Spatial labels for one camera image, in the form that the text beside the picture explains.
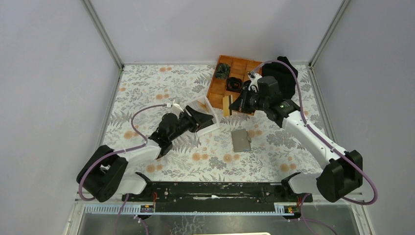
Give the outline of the gold credit card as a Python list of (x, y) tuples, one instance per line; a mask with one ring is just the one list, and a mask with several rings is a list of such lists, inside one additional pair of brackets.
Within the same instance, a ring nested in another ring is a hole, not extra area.
[(232, 115), (232, 110), (230, 105), (232, 104), (232, 95), (227, 95), (222, 98), (222, 105), (223, 105), (223, 116), (229, 117)]

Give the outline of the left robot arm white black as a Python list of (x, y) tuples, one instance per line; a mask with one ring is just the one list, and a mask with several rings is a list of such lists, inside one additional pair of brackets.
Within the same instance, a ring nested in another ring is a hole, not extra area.
[(214, 124), (214, 115), (186, 106), (179, 114), (167, 113), (144, 143), (114, 150), (99, 146), (77, 175), (78, 194), (84, 201), (105, 202), (115, 194), (133, 194), (138, 200), (151, 197), (151, 181), (142, 173), (126, 171), (143, 162), (164, 157), (173, 141), (185, 132), (197, 133)]

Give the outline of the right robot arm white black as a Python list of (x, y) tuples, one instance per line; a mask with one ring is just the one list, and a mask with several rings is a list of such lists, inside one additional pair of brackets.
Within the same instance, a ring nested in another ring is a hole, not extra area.
[(310, 193), (336, 202), (363, 184), (360, 153), (348, 152), (317, 130), (292, 100), (282, 100), (269, 89), (263, 93), (249, 90), (245, 85), (230, 109), (243, 113), (265, 112), (271, 121), (294, 136), (320, 165), (321, 173), (296, 173), (282, 180), (285, 185), (280, 194), (285, 201), (292, 202), (300, 194)]

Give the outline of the grey leather card holder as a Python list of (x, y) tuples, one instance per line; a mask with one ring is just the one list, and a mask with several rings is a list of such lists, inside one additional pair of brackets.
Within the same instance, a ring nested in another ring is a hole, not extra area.
[(251, 151), (251, 137), (246, 129), (234, 130), (231, 132), (231, 139), (234, 152)]

